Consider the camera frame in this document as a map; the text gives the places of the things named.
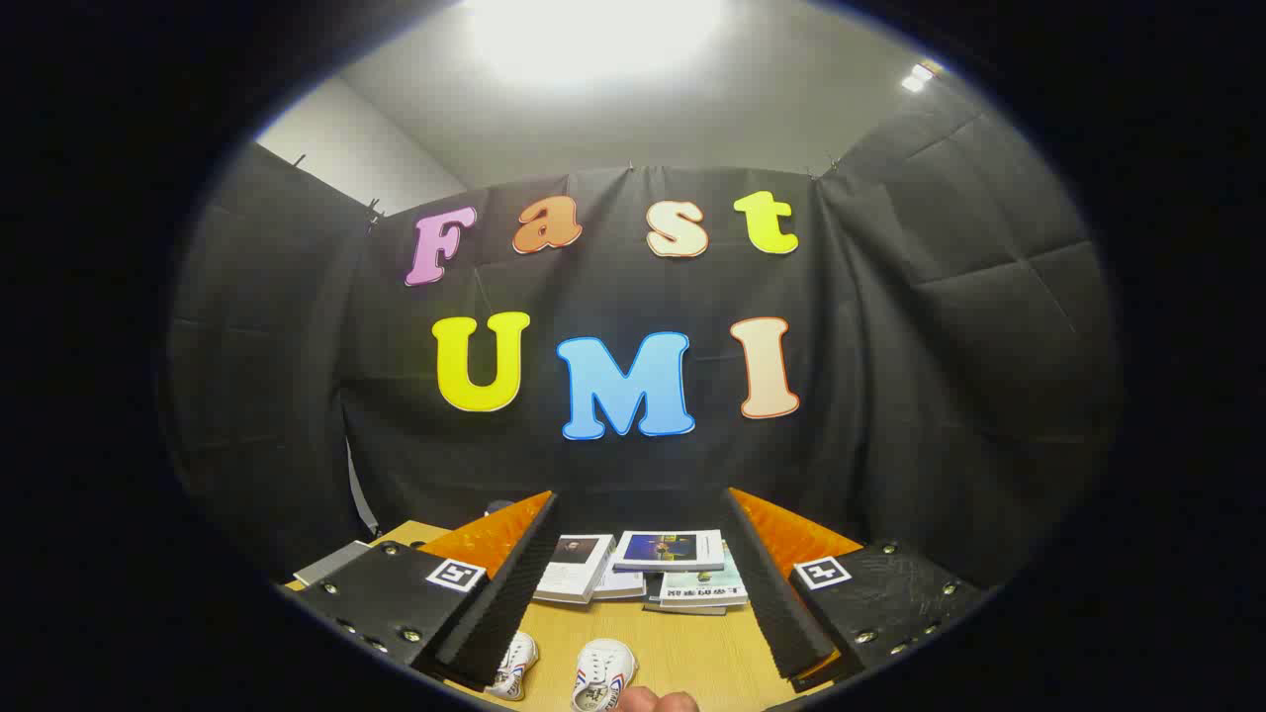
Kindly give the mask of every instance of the ceiling light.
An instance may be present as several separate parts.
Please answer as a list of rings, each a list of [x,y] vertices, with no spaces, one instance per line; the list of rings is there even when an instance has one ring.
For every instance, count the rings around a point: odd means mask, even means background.
[[[473,53],[506,81],[575,85],[681,71],[722,0],[467,0]]]

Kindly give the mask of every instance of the ceiling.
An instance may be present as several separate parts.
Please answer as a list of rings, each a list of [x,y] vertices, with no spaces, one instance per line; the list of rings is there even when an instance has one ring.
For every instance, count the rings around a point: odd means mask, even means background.
[[[922,58],[796,0],[491,1],[434,13],[342,72],[467,188],[628,163],[822,174],[896,109]]]

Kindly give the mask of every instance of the table surface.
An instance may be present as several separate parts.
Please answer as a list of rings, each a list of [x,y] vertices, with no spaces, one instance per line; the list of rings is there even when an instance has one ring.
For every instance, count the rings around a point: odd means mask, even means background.
[[[444,533],[448,530],[405,522],[372,544],[392,540],[409,545]],[[286,585],[303,588],[299,582]],[[661,696],[689,692],[700,709],[761,711],[799,697],[791,683],[779,677],[751,606],[724,616],[681,616],[642,611],[641,599],[595,601],[587,607],[533,601],[519,630],[536,639],[541,652],[524,677],[527,696],[522,701],[444,684],[510,709],[558,712],[568,708],[580,649],[596,637],[613,637],[637,658],[639,668],[630,684],[646,685]]]

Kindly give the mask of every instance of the blue letter m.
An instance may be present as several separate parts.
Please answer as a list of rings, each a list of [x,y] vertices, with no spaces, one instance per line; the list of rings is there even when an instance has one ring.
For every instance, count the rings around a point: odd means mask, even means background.
[[[681,388],[681,356],[686,348],[690,340],[684,333],[652,333],[642,340],[633,366],[624,375],[601,340],[586,336],[560,343],[558,357],[567,362],[571,374],[571,422],[562,427],[563,437],[603,437],[606,428],[595,417],[595,402],[620,435],[629,432],[643,399],[646,416],[637,424],[642,435],[682,435],[695,429]]]

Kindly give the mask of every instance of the book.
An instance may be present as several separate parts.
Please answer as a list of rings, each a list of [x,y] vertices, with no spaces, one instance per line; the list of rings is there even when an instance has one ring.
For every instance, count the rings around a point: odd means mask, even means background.
[[[634,532],[620,536],[617,571],[717,571],[724,566],[720,530]]]
[[[742,606],[747,603],[747,588],[738,575],[729,546],[722,542],[725,555],[719,571],[686,571],[663,574],[660,584],[660,606],[665,608],[695,608],[709,606]]]
[[[662,603],[643,603],[642,609],[652,613],[677,613],[685,616],[724,616],[729,612],[729,608],[725,606],[691,606],[687,608],[674,608],[671,606],[663,606]]]
[[[695,606],[691,608],[667,608],[660,603],[660,588],[666,574],[646,574],[646,599],[642,603],[643,611],[652,613],[679,613],[686,616],[724,616],[728,611],[724,606]]]
[[[563,535],[532,598],[555,603],[589,603],[611,554],[611,535]]]
[[[646,595],[646,575],[642,571],[615,571],[611,565],[614,557],[606,564],[606,573],[594,587],[594,601],[610,601],[615,598],[642,598]]]

